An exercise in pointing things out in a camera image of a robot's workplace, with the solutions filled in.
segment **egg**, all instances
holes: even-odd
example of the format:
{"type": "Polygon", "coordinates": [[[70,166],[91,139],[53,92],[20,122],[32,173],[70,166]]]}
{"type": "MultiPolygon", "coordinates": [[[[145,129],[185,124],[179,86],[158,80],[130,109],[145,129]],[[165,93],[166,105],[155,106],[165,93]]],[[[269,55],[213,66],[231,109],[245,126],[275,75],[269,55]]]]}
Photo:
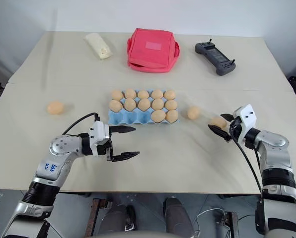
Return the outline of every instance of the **egg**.
{"type": "Polygon", "coordinates": [[[169,123],[174,123],[176,120],[178,120],[178,112],[176,110],[170,110],[166,114],[166,120],[169,123]]]}
{"type": "Polygon", "coordinates": [[[156,110],[151,114],[151,119],[156,122],[162,122],[166,117],[166,113],[163,110],[156,110]]]}
{"type": "Polygon", "coordinates": [[[60,102],[51,102],[47,106],[47,112],[51,115],[59,115],[64,111],[64,104],[60,102]]]}
{"type": "Polygon", "coordinates": [[[161,90],[156,89],[156,90],[154,90],[154,91],[151,93],[151,97],[152,97],[153,99],[162,98],[162,97],[163,97],[163,93],[162,93],[161,90]]]}
{"type": "Polygon", "coordinates": [[[137,97],[137,94],[134,91],[134,89],[129,88],[129,89],[127,89],[125,91],[125,98],[132,98],[132,99],[134,99],[135,97],[137,97]]]}
{"type": "Polygon", "coordinates": [[[148,98],[143,98],[138,103],[138,108],[143,112],[147,111],[150,108],[150,101],[148,98]]]}
{"type": "Polygon", "coordinates": [[[167,100],[171,100],[176,98],[176,94],[173,90],[168,90],[164,93],[163,97],[167,100]]]}
{"type": "Polygon", "coordinates": [[[109,109],[115,113],[119,112],[122,108],[123,108],[123,105],[121,104],[121,102],[117,100],[112,100],[109,103],[109,109]]]}
{"type": "Polygon", "coordinates": [[[146,90],[139,91],[138,97],[140,99],[148,98],[149,97],[149,93],[146,90]]]}
{"type": "Polygon", "coordinates": [[[175,110],[178,107],[178,104],[175,100],[169,100],[164,104],[164,107],[168,110],[175,110]]]}
{"type": "Polygon", "coordinates": [[[132,112],[135,108],[136,108],[136,102],[134,99],[132,98],[127,98],[124,102],[124,108],[129,111],[132,112]]]}
{"type": "Polygon", "coordinates": [[[120,101],[120,100],[122,100],[123,97],[124,97],[123,93],[119,90],[114,90],[112,92],[112,99],[113,100],[120,101]]]}
{"type": "Polygon", "coordinates": [[[211,119],[210,125],[216,125],[221,129],[223,129],[224,127],[226,127],[227,123],[226,123],[226,120],[224,120],[223,118],[215,117],[211,119]]]}
{"type": "Polygon", "coordinates": [[[152,102],[151,108],[154,110],[160,110],[163,108],[163,105],[163,100],[161,98],[157,98],[152,102]]]}
{"type": "Polygon", "coordinates": [[[187,111],[187,116],[191,120],[195,120],[200,116],[200,108],[192,106],[187,111]]]}

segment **white wall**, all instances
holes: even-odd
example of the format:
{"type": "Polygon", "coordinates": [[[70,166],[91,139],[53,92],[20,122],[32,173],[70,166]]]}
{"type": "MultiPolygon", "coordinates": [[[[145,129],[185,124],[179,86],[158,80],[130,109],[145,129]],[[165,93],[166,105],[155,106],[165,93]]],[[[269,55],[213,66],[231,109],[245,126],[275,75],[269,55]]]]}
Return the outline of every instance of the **white wall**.
{"type": "Polygon", "coordinates": [[[296,74],[296,0],[0,0],[0,60],[17,70],[45,30],[136,27],[262,36],[283,72],[296,74]]]}

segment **gray game controller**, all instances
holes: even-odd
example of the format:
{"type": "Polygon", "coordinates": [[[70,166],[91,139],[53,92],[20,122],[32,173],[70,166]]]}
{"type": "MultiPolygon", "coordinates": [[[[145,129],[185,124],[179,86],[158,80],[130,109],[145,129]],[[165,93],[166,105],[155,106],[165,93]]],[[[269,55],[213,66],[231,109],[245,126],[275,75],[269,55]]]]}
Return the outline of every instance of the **gray game controller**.
{"type": "Polygon", "coordinates": [[[209,42],[197,43],[194,50],[204,55],[217,68],[217,74],[220,76],[232,72],[236,67],[235,60],[229,60],[211,43],[211,39],[209,42]]]}

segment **table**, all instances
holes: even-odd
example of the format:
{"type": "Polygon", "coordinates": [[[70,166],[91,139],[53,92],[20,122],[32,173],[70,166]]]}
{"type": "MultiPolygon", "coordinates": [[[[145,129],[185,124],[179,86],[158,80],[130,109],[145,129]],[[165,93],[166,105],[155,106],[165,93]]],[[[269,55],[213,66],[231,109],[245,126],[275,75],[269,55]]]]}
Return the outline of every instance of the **table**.
{"type": "MultiPolygon", "coordinates": [[[[212,116],[248,103],[256,112],[258,128],[281,133],[291,142],[296,178],[296,96],[261,38],[212,37],[220,50],[236,59],[235,71],[219,77],[205,58],[193,52],[194,44],[208,36],[176,35],[181,56],[173,70],[150,74],[127,67],[130,34],[101,33],[114,53],[102,61],[83,41],[86,34],[46,33],[7,84],[0,98],[0,188],[26,190],[50,140],[90,112],[98,112],[107,122],[110,92],[129,87],[175,90],[180,122],[135,124],[134,132],[114,134],[114,153],[141,153],[117,163],[79,158],[62,191],[258,194],[237,147],[207,127],[212,116]],[[53,100],[65,104],[64,114],[46,113],[53,100]],[[202,109],[199,120],[185,118],[190,105],[202,109]]],[[[72,133],[87,132],[90,125],[92,119],[87,119],[72,133]]],[[[253,151],[245,151],[259,173],[253,151]]]]}

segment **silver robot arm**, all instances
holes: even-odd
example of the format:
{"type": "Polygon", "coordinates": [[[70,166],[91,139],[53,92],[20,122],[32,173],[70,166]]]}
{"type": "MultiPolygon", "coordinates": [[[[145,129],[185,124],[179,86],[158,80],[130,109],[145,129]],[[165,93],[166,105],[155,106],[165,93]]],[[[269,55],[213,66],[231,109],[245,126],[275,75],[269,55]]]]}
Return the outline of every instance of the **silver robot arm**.
{"type": "Polygon", "coordinates": [[[236,139],[236,143],[260,154],[263,187],[256,209],[257,232],[269,238],[296,238],[296,182],[287,151],[289,141],[282,135],[256,129],[251,105],[237,109],[233,115],[221,116],[231,122],[230,134],[209,125],[215,134],[226,141],[236,139]]]}
{"type": "Polygon", "coordinates": [[[50,224],[45,220],[51,215],[56,195],[63,186],[76,158],[85,155],[106,155],[108,161],[127,160],[139,152],[113,155],[111,133],[136,130],[130,126],[108,126],[95,114],[89,133],[78,136],[60,135],[49,146],[48,156],[39,164],[29,190],[19,201],[1,237],[44,238],[50,224]]]}

